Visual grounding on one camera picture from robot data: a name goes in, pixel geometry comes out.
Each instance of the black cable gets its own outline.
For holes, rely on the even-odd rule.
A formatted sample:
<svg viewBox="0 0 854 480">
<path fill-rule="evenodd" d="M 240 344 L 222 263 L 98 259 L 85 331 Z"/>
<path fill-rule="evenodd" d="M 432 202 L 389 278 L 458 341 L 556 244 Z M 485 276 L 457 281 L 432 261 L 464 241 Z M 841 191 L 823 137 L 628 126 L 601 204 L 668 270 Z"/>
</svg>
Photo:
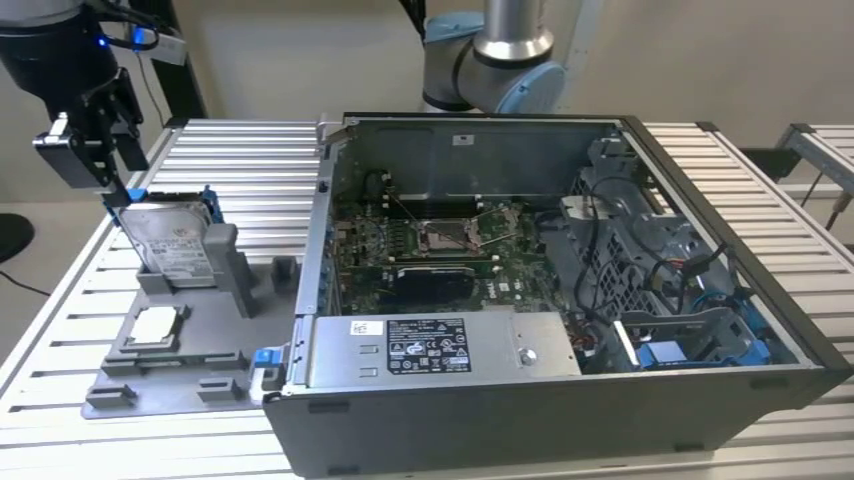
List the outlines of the black cable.
<svg viewBox="0 0 854 480">
<path fill-rule="evenodd" d="M 684 294 L 688 289 L 688 279 L 683 275 L 679 280 L 679 299 L 676 300 L 676 314 L 681 313 L 681 308 L 684 307 Z"/>
<path fill-rule="evenodd" d="M 631 178 L 628 177 L 620 177 L 619 175 L 608 175 L 607 177 L 601 177 L 599 180 L 596 180 L 596 183 L 592 184 L 592 187 L 589 187 L 589 191 L 595 191 L 596 187 L 599 185 L 601 185 L 604 182 L 625 182 L 629 183 L 632 187 L 635 187 L 637 190 L 640 189 L 640 185 L 637 185 L 637 182 L 635 182 Z"/>
<path fill-rule="evenodd" d="M 592 189 L 585 195 L 589 198 L 589 208 L 592 210 L 592 225 L 589 227 L 589 241 L 587 242 L 587 248 L 584 250 L 584 255 L 581 257 L 581 269 L 577 272 L 577 278 L 575 279 L 575 285 L 572 286 L 572 297 L 575 299 L 575 304 L 577 308 L 581 309 L 581 312 L 589 317 L 591 320 L 603 323 L 605 326 L 608 325 L 607 320 L 599 313 L 589 307 L 584 305 L 581 302 L 581 282 L 584 281 L 584 277 L 587 276 L 587 271 L 589 271 L 589 267 L 592 264 L 592 254 L 596 250 L 596 242 L 599 240 L 599 210 L 596 209 L 595 198 L 592 197 Z"/>
<path fill-rule="evenodd" d="M 9 283 L 11 283 L 11 285 L 21 287 L 23 290 L 29 290 L 30 292 L 43 295 L 45 297 L 50 296 L 50 294 L 43 290 L 38 290 L 35 287 L 30 287 L 29 285 L 14 280 L 11 276 L 7 273 L 5 273 L 2 270 L 0 270 L 0 276 L 2 276 L 9 281 Z"/>
<path fill-rule="evenodd" d="M 103 39 L 114 47 L 125 48 L 133 52 L 145 52 L 157 48 L 157 45 L 160 44 L 161 31 L 170 34 L 176 33 L 169 24 L 154 15 L 148 15 L 132 8 L 113 4 L 109 1 L 101 1 L 99 5 L 102 7 L 102 11 L 98 13 L 97 17 L 101 22 L 129 23 L 140 28 L 150 30 L 154 35 L 154 38 L 149 43 L 136 43 L 133 41 L 103 35 Z"/>
<path fill-rule="evenodd" d="M 421 43 L 424 42 L 424 36 L 426 32 L 424 30 L 424 20 L 426 18 L 426 4 L 424 0 L 397 0 L 402 10 L 405 11 L 405 16 L 409 18 L 412 22 L 412 26 L 414 27 L 414 31 L 417 32 L 417 36 L 421 38 Z"/>
<path fill-rule="evenodd" d="M 829 218 L 827 219 L 827 224 L 824 225 L 824 230 L 829 231 L 829 229 L 832 228 L 833 223 L 836 223 L 836 218 L 839 217 L 839 212 L 833 211 L 829 214 Z"/>
<path fill-rule="evenodd" d="M 544 225 L 544 223 L 552 221 L 552 220 L 557 220 L 559 218 L 563 218 L 563 212 L 556 209 L 556 210 L 547 210 L 538 214 L 534 215 L 533 217 L 533 225 L 538 228 L 540 231 L 543 232 L 559 232 L 561 230 L 565 230 L 568 228 L 568 225 L 564 223 L 563 225 Z"/>
<path fill-rule="evenodd" d="M 595 305 L 595 306 L 592 307 L 592 310 L 593 310 L 596 313 L 599 313 L 599 312 L 601 311 L 601 309 L 603 309 L 604 307 L 607 307 L 608 305 L 611 305 L 612 303 L 616 303 L 616 297 L 613 297 L 613 298 L 611 298 L 609 300 L 607 300 L 607 301 L 601 302 L 599 305 Z"/>
<path fill-rule="evenodd" d="M 142 59 L 138 56 L 138 53 L 136 54 L 136 63 L 138 63 L 138 73 L 142 75 L 142 84 L 145 85 L 145 91 L 148 92 L 150 103 L 154 105 L 154 110 L 157 111 L 157 118 L 160 119 L 160 128 L 165 128 L 165 121 L 162 120 L 162 112 L 160 111 L 160 105 L 157 105 L 154 94 L 150 92 L 150 85 L 148 85 L 148 75 L 145 75 L 145 67 L 142 66 Z"/>
<path fill-rule="evenodd" d="M 604 262 L 604 265 L 601 265 L 601 267 L 599 268 L 599 273 L 596 274 L 596 284 L 592 286 L 592 301 L 589 302 L 589 304 L 593 306 L 592 309 L 593 310 L 599 310 L 600 308 L 604 307 L 604 305 L 599 305 L 597 307 L 596 305 L 596 300 L 599 300 L 599 285 L 601 284 L 601 278 L 603 278 L 603 274 L 607 271 L 607 267 L 608 265 L 612 265 L 613 263 L 616 263 L 617 258 L 612 257 L 607 262 Z"/>
<path fill-rule="evenodd" d="M 823 176 L 824 176 L 824 174 L 821 172 L 817 172 L 817 176 L 815 177 L 815 180 L 812 180 L 812 185 L 809 185 L 809 189 L 805 191 L 805 195 L 803 196 L 803 200 L 800 200 L 800 206 L 801 207 L 805 205 L 807 200 L 812 196 L 812 191 L 815 190 L 815 185 L 817 185 L 817 182 L 820 181 Z"/>
</svg>

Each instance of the hard drive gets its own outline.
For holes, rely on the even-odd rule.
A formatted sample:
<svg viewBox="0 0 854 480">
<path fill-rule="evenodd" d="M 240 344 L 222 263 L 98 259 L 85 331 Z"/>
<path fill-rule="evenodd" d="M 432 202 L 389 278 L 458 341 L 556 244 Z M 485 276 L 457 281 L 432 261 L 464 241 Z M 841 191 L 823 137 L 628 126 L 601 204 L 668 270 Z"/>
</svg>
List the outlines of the hard drive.
<svg viewBox="0 0 854 480">
<path fill-rule="evenodd" d="M 202 246 L 213 219 L 198 194 L 152 194 L 118 217 L 148 273 L 161 273 L 174 288 L 214 286 Z"/>
</svg>

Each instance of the black cable on floor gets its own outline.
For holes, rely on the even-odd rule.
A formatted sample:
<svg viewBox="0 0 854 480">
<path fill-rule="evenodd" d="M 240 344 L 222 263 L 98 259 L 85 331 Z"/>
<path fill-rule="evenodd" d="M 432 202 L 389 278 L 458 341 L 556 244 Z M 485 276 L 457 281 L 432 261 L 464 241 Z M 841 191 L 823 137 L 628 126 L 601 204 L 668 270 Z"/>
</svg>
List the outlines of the black cable on floor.
<svg viewBox="0 0 854 480">
<path fill-rule="evenodd" d="M 815 185 L 817 185 L 817 182 L 820 181 L 823 176 L 824 176 L 824 174 L 821 172 L 817 172 L 817 177 L 815 177 L 815 180 L 812 180 L 812 185 L 809 185 L 809 189 L 805 191 L 805 195 L 803 196 L 803 200 L 800 200 L 800 206 L 801 207 L 805 205 L 805 201 L 812 196 L 812 191 L 815 190 Z"/>
<path fill-rule="evenodd" d="M 30 292 L 34 292 L 34 293 L 37 293 L 39 295 L 43 295 L 45 297 L 50 296 L 50 294 L 47 292 L 45 292 L 43 290 L 38 290 L 37 288 L 30 287 L 29 285 L 26 285 L 26 284 L 18 282 L 17 280 L 14 280 L 11 278 L 11 276 L 7 273 L 5 273 L 2 270 L 0 270 L 0 276 L 5 277 L 5 279 L 11 283 L 11 285 L 14 285 L 17 287 L 21 287 L 23 290 L 29 290 Z"/>
</svg>

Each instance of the slotted aluminum surface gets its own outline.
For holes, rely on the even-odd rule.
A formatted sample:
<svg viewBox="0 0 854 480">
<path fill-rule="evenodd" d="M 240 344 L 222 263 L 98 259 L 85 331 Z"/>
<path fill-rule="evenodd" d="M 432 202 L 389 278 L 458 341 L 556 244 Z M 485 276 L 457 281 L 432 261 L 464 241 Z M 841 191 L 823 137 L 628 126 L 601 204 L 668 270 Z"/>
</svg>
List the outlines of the slotted aluminum surface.
<svg viewBox="0 0 854 480">
<path fill-rule="evenodd" d="M 851 259 L 725 139 L 692 124 L 649 128 L 854 360 Z M 222 195 L 226 218 L 240 227 L 249 258 L 298 253 L 313 148 L 309 123 L 192 121 L 161 137 L 149 188 L 197 190 L 209 183 Z M 294 478 L 260 410 L 99 421 L 79 417 L 85 389 L 133 298 L 137 264 L 126 239 L 103 222 L 0 370 L 0 378 L 11 379 L 0 398 L 0 478 L 69 472 L 86 478 Z M 803 410 L 760 419 L 715 452 L 429 472 L 414 478 L 854 478 L 852 456 L 854 383 L 847 383 Z"/>
</svg>

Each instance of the hard drive label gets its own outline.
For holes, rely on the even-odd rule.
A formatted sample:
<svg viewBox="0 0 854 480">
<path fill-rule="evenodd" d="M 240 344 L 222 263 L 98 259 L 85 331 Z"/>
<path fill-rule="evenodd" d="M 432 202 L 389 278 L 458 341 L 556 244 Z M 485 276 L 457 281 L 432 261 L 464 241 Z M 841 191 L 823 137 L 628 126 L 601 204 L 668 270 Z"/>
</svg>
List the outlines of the hard drive label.
<svg viewBox="0 0 854 480">
<path fill-rule="evenodd" d="M 168 278 L 194 278 L 213 275 L 210 262 L 197 238 L 146 240 L 161 273 Z"/>
</svg>

